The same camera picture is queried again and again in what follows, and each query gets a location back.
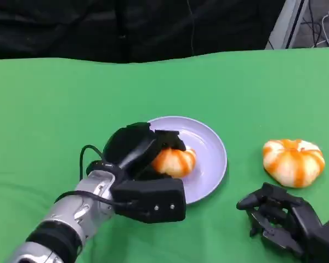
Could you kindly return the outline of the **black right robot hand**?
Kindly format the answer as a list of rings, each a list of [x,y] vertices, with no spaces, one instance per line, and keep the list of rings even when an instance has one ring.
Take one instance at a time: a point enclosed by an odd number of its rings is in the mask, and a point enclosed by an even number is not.
[[[288,251],[305,262],[315,259],[311,240],[322,228],[322,223],[302,197],[265,182],[241,199],[236,208],[248,215],[251,237],[260,234],[267,244]]]

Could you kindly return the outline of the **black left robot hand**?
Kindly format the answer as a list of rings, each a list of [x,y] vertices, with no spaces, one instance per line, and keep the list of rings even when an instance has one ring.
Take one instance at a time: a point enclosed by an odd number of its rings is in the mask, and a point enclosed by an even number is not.
[[[178,131],[151,130],[149,122],[138,122],[117,130],[103,149],[103,159],[124,170],[129,179],[153,180],[165,178],[151,167],[162,150],[185,151]]]

